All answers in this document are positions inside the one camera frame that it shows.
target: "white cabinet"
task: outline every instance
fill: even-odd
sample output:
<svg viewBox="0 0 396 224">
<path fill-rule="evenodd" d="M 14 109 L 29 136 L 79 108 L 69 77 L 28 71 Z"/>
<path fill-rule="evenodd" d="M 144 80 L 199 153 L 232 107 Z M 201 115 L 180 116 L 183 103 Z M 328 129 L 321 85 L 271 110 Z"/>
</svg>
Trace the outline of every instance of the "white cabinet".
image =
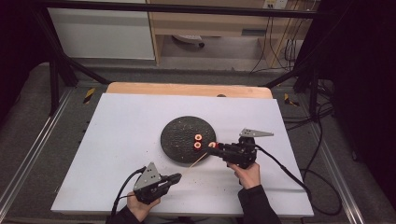
<svg viewBox="0 0 396 224">
<path fill-rule="evenodd" d="M 49 14 L 64 52 L 70 57 L 155 59 L 147 12 L 49 8 Z"/>
</svg>

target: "black round plate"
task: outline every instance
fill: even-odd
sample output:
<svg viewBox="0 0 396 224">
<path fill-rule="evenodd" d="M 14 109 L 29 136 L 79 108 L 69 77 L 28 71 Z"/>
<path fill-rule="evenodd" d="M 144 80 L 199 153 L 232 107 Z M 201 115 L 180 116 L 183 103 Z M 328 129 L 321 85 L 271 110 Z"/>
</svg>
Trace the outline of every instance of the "black round plate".
<svg viewBox="0 0 396 224">
<path fill-rule="evenodd" d="M 173 161 L 193 163 L 205 153 L 194 150 L 194 137 L 200 134 L 202 146 L 216 141 L 212 126 L 203 119 L 192 116 L 180 117 L 169 122 L 161 133 L 161 146 L 165 154 Z"/>
</svg>

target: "hand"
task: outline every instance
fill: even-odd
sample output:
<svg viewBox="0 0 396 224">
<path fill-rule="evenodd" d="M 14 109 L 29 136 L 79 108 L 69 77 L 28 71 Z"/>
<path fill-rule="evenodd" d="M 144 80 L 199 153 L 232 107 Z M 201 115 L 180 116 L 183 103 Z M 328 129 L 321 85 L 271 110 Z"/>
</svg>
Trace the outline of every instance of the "hand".
<svg viewBox="0 0 396 224">
<path fill-rule="evenodd" d="M 228 166 L 235 171 L 236 177 L 241 181 L 244 189 L 251 189 L 259 186 L 262 182 L 260 181 L 260 165 L 258 163 L 251 164 L 247 169 L 242 169 L 239 166 L 227 163 Z"/>
<path fill-rule="evenodd" d="M 145 204 L 139 202 L 136 197 L 134 196 L 134 192 L 129 192 L 128 193 L 128 202 L 127 206 L 129 210 L 134 214 L 134 216 L 139 220 L 139 222 L 142 222 L 146 216 L 149 214 L 149 210 L 154 207 L 155 205 L 159 204 L 161 202 L 161 198 L 155 200 L 151 204 Z"/>
</svg>

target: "small red object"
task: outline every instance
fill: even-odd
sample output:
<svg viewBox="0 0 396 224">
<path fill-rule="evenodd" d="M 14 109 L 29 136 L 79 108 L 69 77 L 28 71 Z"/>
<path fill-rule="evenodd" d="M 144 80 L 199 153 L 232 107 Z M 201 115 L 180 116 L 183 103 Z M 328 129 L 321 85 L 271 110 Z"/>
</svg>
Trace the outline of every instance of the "small red object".
<svg viewBox="0 0 396 224">
<path fill-rule="evenodd" d="M 195 142 L 201 142 L 202 136 L 200 134 L 196 134 L 194 139 L 195 139 Z"/>
<path fill-rule="evenodd" d="M 219 143 L 217 143 L 217 142 L 211 142 L 211 143 L 209 143 L 208 146 L 209 146 L 209 147 L 219 148 Z"/>
<path fill-rule="evenodd" d="M 199 151 L 202 149 L 202 145 L 200 142 L 194 143 L 194 150 Z"/>
</svg>

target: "white table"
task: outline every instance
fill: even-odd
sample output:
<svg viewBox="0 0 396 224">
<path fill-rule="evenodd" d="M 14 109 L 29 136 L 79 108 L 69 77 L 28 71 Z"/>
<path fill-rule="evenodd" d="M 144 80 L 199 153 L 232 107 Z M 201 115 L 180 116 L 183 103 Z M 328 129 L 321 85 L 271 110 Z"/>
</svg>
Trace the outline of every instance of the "white table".
<svg viewBox="0 0 396 224">
<path fill-rule="evenodd" d="M 153 161 L 161 175 L 183 173 L 186 166 L 170 160 L 161 149 L 163 127 L 182 116 L 209 122 L 217 140 L 237 142 L 243 128 L 274 133 L 256 143 L 301 179 L 276 100 L 105 93 L 51 208 L 64 214 L 109 214 L 129 174 Z M 304 190 L 267 156 L 258 152 L 262 184 L 280 217 L 313 216 Z M 133 189 L 138 175 L 122 195 Z M 152 215 L 240 216 L 241 189 L 224 161 L 209 157 L 172 186 Z M 126 204 L 121 200 L 119 210 Z"/>
</svg>

